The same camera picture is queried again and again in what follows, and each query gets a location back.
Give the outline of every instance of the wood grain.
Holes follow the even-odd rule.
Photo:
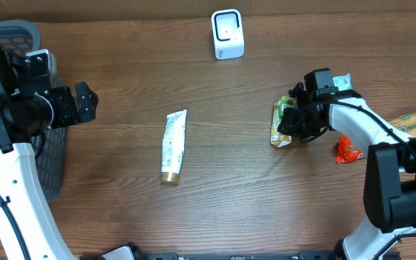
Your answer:
[[[211,17],[236,8],[243,16],[416,10],[416,0],[0,0],[0,20],[88,22]]]
[[[243,58],[215,61],[208,18],[38,25],[58,73],[99,95],[71,127],[51,204],[68,247],[100,253],[331,250],[362,220],[365,160],[334,161],[338,133],[269,145],[272,103],[312,69],[351,72],[387,119],[416,111],[416,12],[246,17]],[[160,185],[167,114],[188,110],[181,184]],[[416,240],[396,249],[416,259]],[[0,259],[4,259],[0,244]]]

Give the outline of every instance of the black cable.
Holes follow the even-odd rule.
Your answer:
[[[307,138],[307,139],[303,139],[303,138],[301,138],[300,139],[300,142],[301,142],[301,144],[305,144],[305,143],[307,143],[307,142],[311,142],[311,141],[314,141],[315,139],[318,139],[319,137],[321,137],[323,134],[325,134],[325,132],[327,132],[327,130],[329,130],[329,127],[328,126],[326,126],[325,128],[324,128],[324,130],[322,130],[320,133],[318,133],[318,135],[316,135],[316,136],[312,136],[312,137],[310,137],[310,138]]]
[[[384,245],[383,248],[378,251],[378,253],[375,254],[375,256],[372,258],[372,260],[379,260],[380,256],[382,256],[384,253],[386,253],[396,242],[401,242],[401,239],[403,238],[416,238],[416,234],[400,234],[395,235],[386,245]]]
[[[27,244],[25,244],[25,240],[22,236],[22,232],[20,231],[19,225],[17,224],[17,221],[15,221],[14,215],[7,206],[9,202],[10,201],[4,201],[4,199],[0,195],[0,207],[3,209],[4,214],[6,214],[7,220],[9,221],[9,223],[12,226],[12,229],[14,230],[15,237],[17,238],[17,241],[19,241],[19,246],[22,250],[23,257],[25,260],[31,260],[30,255],[28,253]]]
[[[46,133],[43,131],[41,133],[41,144],[40,144],[40,148],[36,152],[35,160],[38,159],[40,157],[40,155],[43,153],[44,146],[46,146]]]
[[[311,108],[313,105],[331,105],[331,104],[342,105],[348,108],[356,109],[360,112],[363,112],[370,118],[372,118],[384,131],[386,131],[386,133],[388,133],[389,136],[393,137],[396,141],[398,141],[398,143],[404,146],[410,152],[410,154],[415,158],[415,161],[416,161],[416,151],[414,151],[413,148],[411,148],[411,146],[408,143],[406,143],[402,138],[397,136],[393,132],[393,128],[390,128],[387,125],[385,125],[378,116],[364,109],[362,106],[357,106],[357,105],[353,105],[349,103],[343,103],[343,102],[339,102],[336,100],[332,100],[332,101],[314,102],[309,105],[306,105],[305,107],[303,107],[303,109]],[[375,256],[373,257],[373,260],[378,260],[380,256],[385,254],[397,241],[400,241],[402,238],[416,238],[416,233],[395,235],[377,254],[375,254]]]

